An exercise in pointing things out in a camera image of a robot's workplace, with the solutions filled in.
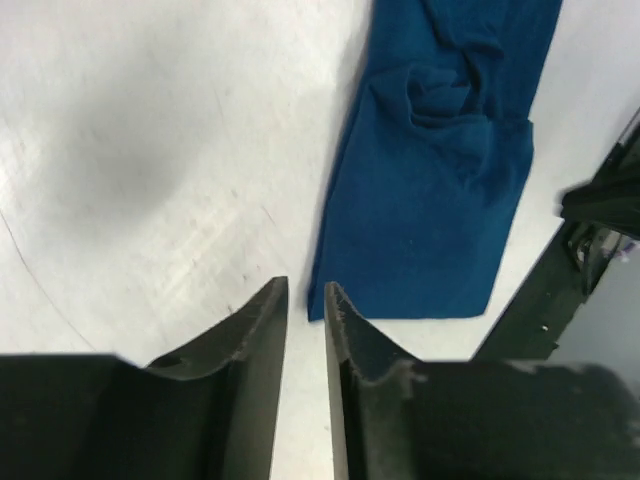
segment white table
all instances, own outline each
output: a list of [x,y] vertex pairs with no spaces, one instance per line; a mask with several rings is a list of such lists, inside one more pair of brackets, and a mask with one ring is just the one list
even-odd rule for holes
[[[365,0],[0,5],[0,351],[144,364],[288,275],[272,478],[331,478],[322,323],[304,298]],[[536,157],[483,317],[378,321],[467,359],[640,105],[640,2],[566,0]]]

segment folded fabric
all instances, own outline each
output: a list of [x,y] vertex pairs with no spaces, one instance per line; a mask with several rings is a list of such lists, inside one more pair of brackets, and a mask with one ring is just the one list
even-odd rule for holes
[[560,0],[377,0],[308,297],[368,318],[484,312],[533,157]]

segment towel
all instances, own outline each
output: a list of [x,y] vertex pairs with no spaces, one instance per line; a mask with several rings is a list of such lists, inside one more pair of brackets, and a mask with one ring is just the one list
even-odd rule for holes
[[376,0],[308,293],[367,318],[484,312],[533,158],[561,0]]

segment blue garment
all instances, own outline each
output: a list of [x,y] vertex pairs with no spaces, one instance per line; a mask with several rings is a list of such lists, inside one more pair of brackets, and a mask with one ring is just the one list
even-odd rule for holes
[[338,281],[368,318],[484,312],[533,157],[561,0],[377,0],[336,158],[309,319]]

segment blue cloth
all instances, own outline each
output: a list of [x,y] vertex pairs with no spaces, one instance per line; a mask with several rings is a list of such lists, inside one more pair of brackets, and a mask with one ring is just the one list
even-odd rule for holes
[[368,318],[486,308],[533,157],[529,110],[560,0],[377,0],[308,297]]

